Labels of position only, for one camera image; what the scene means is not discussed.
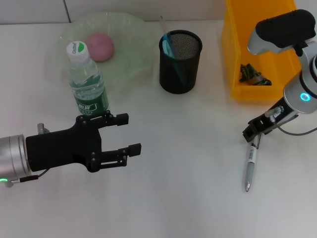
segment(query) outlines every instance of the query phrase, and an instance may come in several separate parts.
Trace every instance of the white pen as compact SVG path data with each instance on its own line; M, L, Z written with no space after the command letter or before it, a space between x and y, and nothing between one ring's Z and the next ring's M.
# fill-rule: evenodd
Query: white pen
M251 143L250 146L250 152L249 152L249 160L247 165L247 171L246 171L246 191L248 192L251 187L252 178L253 178L253 171L256 164L257 159L257 150L259 148L261 135L258 135L258 144L254 144L254 140Z

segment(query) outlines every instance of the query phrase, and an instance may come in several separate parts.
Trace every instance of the blue indicator light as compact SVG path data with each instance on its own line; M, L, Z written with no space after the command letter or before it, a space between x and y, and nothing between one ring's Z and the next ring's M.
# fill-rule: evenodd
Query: blue indicator light
M311 97L309 96L308 93L302 93L302 94L301 94L301 99L302 99L303 101L305 101L305 102L308 102L308 101L310 101Z

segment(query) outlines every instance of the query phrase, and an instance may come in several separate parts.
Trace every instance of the green bottle label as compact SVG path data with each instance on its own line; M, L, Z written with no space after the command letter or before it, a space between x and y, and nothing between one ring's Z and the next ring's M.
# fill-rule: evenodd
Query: green bottle label
M81 100L75 97L77 106L82 115L96 115L107 110L108 99L106 90L100 96L92 100Z

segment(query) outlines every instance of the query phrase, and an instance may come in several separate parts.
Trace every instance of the green glass bowl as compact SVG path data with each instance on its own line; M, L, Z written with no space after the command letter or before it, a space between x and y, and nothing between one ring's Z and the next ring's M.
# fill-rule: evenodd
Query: green glass bowl
M123 12L99 12L78 19L64 30L57 43L57 64L66 71L66 47L72 41L85 42L94 33L106 33L114 42L114 56L97 63L106 86L121 85L153 68L155 35L145 22Z

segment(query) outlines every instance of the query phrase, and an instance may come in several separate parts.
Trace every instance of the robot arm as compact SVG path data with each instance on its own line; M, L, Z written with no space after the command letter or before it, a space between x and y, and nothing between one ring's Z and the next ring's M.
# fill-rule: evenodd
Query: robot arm
M97 117L78 116L75 125L67 130L51 132L38 125L38 135L24 139L23 135L0 139L0 182L10 187L16 182L38 179L31 171L79 163L91 173L100 169L127 165L127 157L141 154L141 144L116 151L103 152L99 129L125 125L128 114L114 117L110 111Z
M298 113L317 110L317 43L307 40L316 35L315 18L305 10L293 11L261 21L253 31L248 50L254 55L268 51L276 54L293 48L302 70L284 87L283 98L267 112L252 119L243 131L247 142L268 134L277 126L296 118Z

